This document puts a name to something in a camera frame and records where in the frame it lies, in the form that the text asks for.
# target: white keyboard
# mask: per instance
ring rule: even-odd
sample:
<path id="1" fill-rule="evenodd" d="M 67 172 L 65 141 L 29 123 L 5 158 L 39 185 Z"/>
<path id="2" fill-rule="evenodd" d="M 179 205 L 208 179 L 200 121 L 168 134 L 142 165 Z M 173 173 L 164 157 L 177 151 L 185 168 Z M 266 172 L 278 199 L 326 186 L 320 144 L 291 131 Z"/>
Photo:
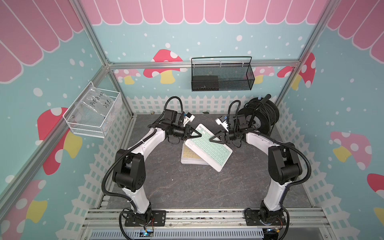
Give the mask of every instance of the white keyboard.
<path id="1" fill-rule="evenodd" d="M 232 149 L 225 144 L 210 142 L 209 139 L 214 134 L 204 125 L 199 124 L 196 131 L 201 133 L 201 137 L 186 140 L 185 144 L 199 157 L 211 165 L 216 171 L 220 172 L 224 164 L 232 154 Z"/>

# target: table surface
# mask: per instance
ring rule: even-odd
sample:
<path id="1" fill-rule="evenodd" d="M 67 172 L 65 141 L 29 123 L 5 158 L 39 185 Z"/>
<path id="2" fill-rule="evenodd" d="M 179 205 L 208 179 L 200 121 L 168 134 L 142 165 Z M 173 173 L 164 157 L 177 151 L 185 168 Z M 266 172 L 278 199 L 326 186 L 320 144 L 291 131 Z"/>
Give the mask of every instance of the table surface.
<path id="1" fill-rule="evenodd" d="M 191 125 L 197 127 L 202 123 L 211 132 L 217 133 L 222 127 L 216 124 L 215 119 L 220 116 L 222 114 L 197 114 Z M 129 146 L 138 142 L 148 132 L 148 124 L 158 117 L 138 115 Z M 271 137 L 281 140 L 276 128 Z M 176 145 L 167 140 L 160 143 L 145 161 L 144 189 L 152 208 L 260 207 L 271 181 L 268 156 L 244 142 L 241 148 L 233 144 L 228 146 L 233 153 L 222 171 L 217 172 L 211 166 L 182 164 L 182 141 Z M 124 193 L 116 184 L 113 192 Z M 111 197 L 107 208 L 122 209 L 128 206 L 125 199 Z M 311 206 L 302 185 L 291 187 L 284 206 Z"/>

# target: yellow keyboard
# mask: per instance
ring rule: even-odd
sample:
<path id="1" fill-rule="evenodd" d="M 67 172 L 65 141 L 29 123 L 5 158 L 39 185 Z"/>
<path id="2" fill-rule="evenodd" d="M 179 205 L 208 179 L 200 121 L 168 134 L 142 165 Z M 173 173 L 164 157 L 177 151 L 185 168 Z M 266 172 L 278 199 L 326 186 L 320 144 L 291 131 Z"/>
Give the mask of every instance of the yellow keyboard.
<path id="1" fill-rule="evenodd" d="M 183 141 L 183 150 L 181 152 L 181 163 L 183 164 L 200 164 L 200 165 L 209 165 L 201 157 L 199 157 L 194 151 L 185 145 Z"/>

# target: black mounting plate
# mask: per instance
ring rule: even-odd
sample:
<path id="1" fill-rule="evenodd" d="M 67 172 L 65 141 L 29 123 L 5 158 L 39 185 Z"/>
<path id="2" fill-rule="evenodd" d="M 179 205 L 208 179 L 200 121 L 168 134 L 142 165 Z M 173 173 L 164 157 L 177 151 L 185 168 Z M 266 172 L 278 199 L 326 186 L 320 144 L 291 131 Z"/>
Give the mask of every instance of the black mounting plate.
<path id="1" fill-rule="evenodd" d="M 154 217 L 153 226 L 154 227 L 164 227 L 166 222 L 166 214 L 167 211 L 156 211 L 152 210 L 152 217 Z M 127 218 L 125 219 L 124 225 L 126 227 L 142 227 L 139 223 L 135 222 L 134 214 L 130 213 L 127 215 Z"/>
<path id="2" fill-rule="evenodd" d="M 265 224 L 263 224 L 260 221 L 259 210 L 247 209 L 244 212 L 244 216 L 245 216 L 245 221 L 247 223 L 247 226 L 265 226 Z M 280 217 L 280 220 L 282 221 L 283 226 L 287 224 L 287 222 L 285 221 L 284 215 Z M 271 226 L 280 226 L 281 225 L 280 220 L 275 218 L 274 222 L 276 224 L 271 224 Z"/>

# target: mushroom graphic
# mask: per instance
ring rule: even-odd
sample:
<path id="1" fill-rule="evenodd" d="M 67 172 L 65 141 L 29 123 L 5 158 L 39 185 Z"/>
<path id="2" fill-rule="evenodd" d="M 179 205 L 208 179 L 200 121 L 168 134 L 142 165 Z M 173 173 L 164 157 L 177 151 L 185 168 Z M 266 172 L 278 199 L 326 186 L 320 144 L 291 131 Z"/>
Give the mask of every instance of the mushroom graphic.
<path id="1" fill-rule="evenodd" d="M 37 119 L 37 130 L 39 133 L 39 139 L 36 141 L 36 145 L 39 145 L 54 128 L 57 122 L 61 119 L 67 108 L 52 108 L 51 110 L 43 112 Z M 52 150 L 47 160 L 43 163 L 43 169 L 45 174 L 54 174 L 59 169 L 61 159 L 63 157 L 63 149 L 65 149 L 71 158 L 75 158 L 79 152 L 83 139 L 74 135 L 68 129 L 64 136 L 60 139 L 58 144 Z"/>
<path id="2" fill-rule="evenodd" d="M 46 180 L 33 180 L 20 196 L 8 215 L 1 222 L 3 240 L 19 240 L 23 235 L 25 220 L 38 223 L 47 209 L 48 202 L 37 202 L 34 198 L 46 184 Z"/>
<path id="3" fill-rule="evenodd" d="M 273 67 L 255 67 L 253 68 L 253 75 L 255 76 L 254 84 L 263 82 L 263 76 L 273 76 L 275 70 Z"/>
<path id="4" fill-rule="evenodd" d="M 341 161 L 347 161 L 347 158 L 353 155 L 358 167 L 364 170 L 371 163 L 372 148 L 368 138 L 364 135 L 353 134 L 349 132 L 331 132 L 330 141 L 340 145 L 333 149 L 333 153 Z"/>
<path id="5" fill-rule="evenodd" d="M 379 174 L 368 174 L 368 185 L 375 191 L 380 197 L 384 198 L 384 176 Z"/>
<path id="6" fill-rule="evenodd" d="M 379 207 L 375 207 L 373 210 L 374 210 L 377 218 L 384 225 L 384 209 L 379 208 Z"/>
<path id="7" fill-rule="evenodd" d="M 167 49 L 160 49 L 153 57 L 151 62 L 182 62 L 183 60 L 176 53 Z M 145 69 L 144 76 L 147 78 L 153 78 L 157 75 L 161 75 L 160 83 L 171 84 L 175 82 L 175 78 L 172 75 L 173 71 L 186 72 L 186 68 L 160 68 L 160 69 Z"/>
<path id="8" fill-rule="evenodd" d="M 124 83 L 127 85 L 135 83 L 135 81 L 132 79 L 132 76 L 141 76 L 137 69 L 116 69 L 114 73 L 120 83 L 122 83 L 122 80 L 124 79 Z"/>
<path id="9" fill-rule="evenodd" d="M 279 78 L 287 77 L 291 73 L 292 68 L 293 67 L 291 66 L 286 66 L 285 68 L 283 68 L 277 73 L 277 76 Z M 308 59 L 305 61 L 303 67 L 301 68 L 301 71 L 293 80 L 293 83 L 291 86 L 292 89 L 298 90 L 299 82 L 301 79 L 304 80 L 305 86 L 309 88 L 313 83 L 315 71 L 316 71 L 316 60 L 313 53 L 310 53 Z"/>

